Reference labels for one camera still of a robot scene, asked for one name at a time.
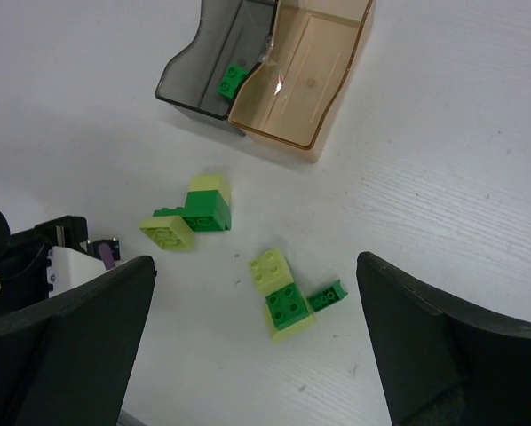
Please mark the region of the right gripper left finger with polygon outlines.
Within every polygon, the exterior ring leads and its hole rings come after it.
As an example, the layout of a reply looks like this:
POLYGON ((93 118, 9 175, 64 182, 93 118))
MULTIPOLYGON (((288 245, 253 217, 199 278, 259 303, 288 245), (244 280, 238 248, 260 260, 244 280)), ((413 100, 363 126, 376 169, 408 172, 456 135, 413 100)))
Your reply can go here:
POLYGON ((139 256, 0 316, 0 425, 114 425, 155 288, 139 256))

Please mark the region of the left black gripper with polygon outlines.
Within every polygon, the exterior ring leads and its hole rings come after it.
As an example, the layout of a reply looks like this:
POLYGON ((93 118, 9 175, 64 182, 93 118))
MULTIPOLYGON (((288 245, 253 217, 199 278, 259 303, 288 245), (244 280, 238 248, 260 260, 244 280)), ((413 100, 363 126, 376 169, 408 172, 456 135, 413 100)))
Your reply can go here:
POLYGON ((74 249, 101 260, 107 271, 121 260, 120 241, 90 239, 85 217, 59 217, 12 233, 0 211, 0 316, 50 298, 46 268, 53 247, 74 249))

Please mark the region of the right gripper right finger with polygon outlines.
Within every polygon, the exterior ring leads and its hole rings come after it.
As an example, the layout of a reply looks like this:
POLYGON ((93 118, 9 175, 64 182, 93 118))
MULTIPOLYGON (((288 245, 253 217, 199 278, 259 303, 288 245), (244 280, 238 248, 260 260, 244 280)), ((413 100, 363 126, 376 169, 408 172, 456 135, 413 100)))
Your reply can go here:
POLYGON ((362 252, 357 282, 394 425, 531 425, 531 322, 362 252))

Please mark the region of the dark green thin lego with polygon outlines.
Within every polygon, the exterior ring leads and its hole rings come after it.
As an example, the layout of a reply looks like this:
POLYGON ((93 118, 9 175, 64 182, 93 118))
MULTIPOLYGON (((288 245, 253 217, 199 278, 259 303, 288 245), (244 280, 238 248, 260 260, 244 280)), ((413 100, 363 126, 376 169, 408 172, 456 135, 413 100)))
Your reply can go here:
POLYGON ((307 301, 313 308, 314 312, 320 312, 343 301, 347 296, 348 291, 342 285, 341 280, 336 280, 332 284, 321 288, 311 296, 308 296, 307 301))

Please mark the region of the light green lego stack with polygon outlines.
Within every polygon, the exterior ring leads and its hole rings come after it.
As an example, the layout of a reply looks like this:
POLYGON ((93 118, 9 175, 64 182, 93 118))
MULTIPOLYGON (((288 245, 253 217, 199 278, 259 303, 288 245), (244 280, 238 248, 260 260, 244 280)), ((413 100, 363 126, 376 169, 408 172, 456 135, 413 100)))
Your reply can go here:
POLYGON ((296 284, 289 264, 277 248, 249 262, 253 284, 264 298, 265 323, 274 343, 316 323, 313 308, 296 284))

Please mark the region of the dark green lego brick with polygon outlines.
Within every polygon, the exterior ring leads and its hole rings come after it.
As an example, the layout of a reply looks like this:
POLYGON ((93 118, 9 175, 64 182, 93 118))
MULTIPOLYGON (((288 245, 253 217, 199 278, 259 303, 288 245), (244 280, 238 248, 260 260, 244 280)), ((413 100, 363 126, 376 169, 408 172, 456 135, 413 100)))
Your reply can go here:
POLYGON ((185 204, 175 209, 156 209, 154 217, 182 217, 195 232, 225 232, 232 229, 231 188, 220 173, 191 178, 185 204))

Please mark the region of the dark green square lego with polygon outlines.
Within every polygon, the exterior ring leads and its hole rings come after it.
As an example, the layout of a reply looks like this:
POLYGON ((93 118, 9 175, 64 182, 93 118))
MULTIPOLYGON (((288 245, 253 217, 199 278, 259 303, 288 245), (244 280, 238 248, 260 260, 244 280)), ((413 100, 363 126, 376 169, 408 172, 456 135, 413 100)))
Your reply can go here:
POLYGON ((249 71, 244 67, 230 65, 218 83, 218 94, 225 99, 232 100, 248 72, 249 71))

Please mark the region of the light green lego brick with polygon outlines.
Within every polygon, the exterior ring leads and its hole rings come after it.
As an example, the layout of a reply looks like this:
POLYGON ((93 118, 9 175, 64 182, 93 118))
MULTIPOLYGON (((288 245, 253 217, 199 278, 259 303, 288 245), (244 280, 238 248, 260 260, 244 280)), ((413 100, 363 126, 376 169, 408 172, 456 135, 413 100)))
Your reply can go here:
POLYGON ((183 251, 194 247, 194 232, 179 216, 150 217, 139 230, 162 250, 183 251))

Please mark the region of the orange transparent container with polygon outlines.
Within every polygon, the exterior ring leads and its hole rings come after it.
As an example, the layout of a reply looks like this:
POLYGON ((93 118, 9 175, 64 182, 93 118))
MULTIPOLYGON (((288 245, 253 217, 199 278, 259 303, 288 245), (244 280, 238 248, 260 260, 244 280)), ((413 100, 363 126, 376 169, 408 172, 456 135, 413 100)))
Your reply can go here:
POLYGON ((239 87, 229 123, 317 162, 375 10, 373 1, 278 2, 271 42, 239 87))

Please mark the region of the grey transparent container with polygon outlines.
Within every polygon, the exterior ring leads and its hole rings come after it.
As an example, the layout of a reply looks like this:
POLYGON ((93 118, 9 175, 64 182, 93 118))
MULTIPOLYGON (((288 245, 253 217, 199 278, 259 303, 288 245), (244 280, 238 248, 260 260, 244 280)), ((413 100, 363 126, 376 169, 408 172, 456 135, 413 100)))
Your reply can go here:
POLYGON ((197 122, 237 133, 228 116, 238 91, 228 100, 217 86, 230 65, 246 68, 249 76, 263 62, 277 6, 276 1, 202 1, 194 39, 169 61, 155 97, 197 122))

